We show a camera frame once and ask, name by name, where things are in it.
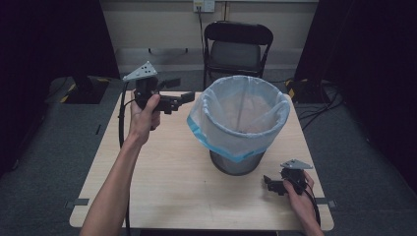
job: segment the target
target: hand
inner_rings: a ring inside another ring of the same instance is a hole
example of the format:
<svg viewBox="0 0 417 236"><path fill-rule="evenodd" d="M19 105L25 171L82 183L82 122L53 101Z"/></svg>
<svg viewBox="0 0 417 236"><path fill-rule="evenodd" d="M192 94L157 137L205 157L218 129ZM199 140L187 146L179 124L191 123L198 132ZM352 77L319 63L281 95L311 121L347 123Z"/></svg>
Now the hand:
<svg viewBox="0 0 417 236"><path fill-rule="evenodd" d="M135 94L131 92L131 98L135 99ZM129 128L129 136L139 138L140 145L144 145L149 138L151 128L156 129L160 124L160 111L153 111L158 105L160 95L153 95L142 110L136 101L131 104L131 123Z"/></svg>
<svg viewBox="0 0 417 236"><path fill-rule="evenodd" d="M306 171L304 171L304 175L308 185L306 191L311 196L314 196L314 180ZM303 228L306 230L307 235L323 235L322 229L320 228L319 223L316 221L316 214L313 208L313 203L307 194L303 192L301 195L298 195L288 180L284 180L283 184L288 192L286 195L289 199L291 207L303 225Z"/></svg>

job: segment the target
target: trash bag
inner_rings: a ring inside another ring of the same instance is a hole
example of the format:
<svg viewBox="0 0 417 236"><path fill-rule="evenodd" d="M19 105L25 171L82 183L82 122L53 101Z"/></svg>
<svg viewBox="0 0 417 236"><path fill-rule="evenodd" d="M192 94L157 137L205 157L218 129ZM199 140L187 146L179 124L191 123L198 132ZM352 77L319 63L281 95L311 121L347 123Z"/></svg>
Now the trash bag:
<svg viewBox="0 0 417 236"><path fill-rule="evenodd" d="M267 150L284 126L289 109L285 96L270 83L233 76L216 80L202 92L187 123L196 138L216 153L217 159L221 156L230 162L228 165L239 164ZM238 170L239 165L234 168L235 174L243 171Z"/></svg>

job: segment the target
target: person's left hand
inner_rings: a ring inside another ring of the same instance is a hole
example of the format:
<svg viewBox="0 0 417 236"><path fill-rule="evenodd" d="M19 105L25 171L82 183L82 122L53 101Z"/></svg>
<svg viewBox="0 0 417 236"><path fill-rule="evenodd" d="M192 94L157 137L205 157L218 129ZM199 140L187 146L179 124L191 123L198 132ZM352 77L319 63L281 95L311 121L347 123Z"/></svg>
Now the person's left hand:
<svg viewBox="0 0 417 236"><path fill-rule="evenodd" d="M135 99L135 94L131 92L131 98ZM147 106L142 110L136 101L131 104L131 123L129 128L129 136L139 138L141 145L144 145L149 138L149 131L151 128L156 129L160 124L160 111L153 111L158 105L160 95L153 95L147 103Z"/></svg>

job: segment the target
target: gray carpet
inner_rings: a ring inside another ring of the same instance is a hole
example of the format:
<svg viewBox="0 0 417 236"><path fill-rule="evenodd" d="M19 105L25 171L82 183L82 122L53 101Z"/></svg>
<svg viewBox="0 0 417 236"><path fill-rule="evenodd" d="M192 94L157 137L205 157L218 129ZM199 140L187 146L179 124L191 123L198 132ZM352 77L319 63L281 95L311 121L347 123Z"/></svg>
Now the gray carpet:
<svg viewBox="0 0 417 236"><path fill-rule="evenodd" d="M264 79L286 92L294 70L267 70ZM201 90L203 72L162 72L161 80L181 78L173 90ZM0 179L0 235L77 235L69 225L67 201L76 199L122 90L111 81L98 105L62 104L72 80L57 79L49 108L20 159ZM336 95L335 88L327 88ZM342 98L339 95L335 102ZM300 118L322 104L295 104ZM301 119L305 127L313 117ZM311 124L304 134L329 200L334 228L327 235L417 235L417 198L384 156L369 144L360 120L343 103ZM141 235L274 235L273 232L148 231ZM301 235L282 232L282 235Z"/></svg>

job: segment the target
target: wall outlet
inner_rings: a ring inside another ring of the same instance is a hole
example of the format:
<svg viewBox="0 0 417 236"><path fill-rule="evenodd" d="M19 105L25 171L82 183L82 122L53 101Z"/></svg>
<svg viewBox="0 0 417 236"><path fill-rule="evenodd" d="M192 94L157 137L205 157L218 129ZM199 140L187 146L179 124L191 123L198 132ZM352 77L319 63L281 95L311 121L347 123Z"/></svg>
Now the wall outlet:
<svg viewBox="0 0 417 236"><path fill-rule="evenodd" d="M193 11L197 13L199 12L198 9L200 8L200 12L202 13L214 12L214 5L214 0L193 0Z"/></svg>

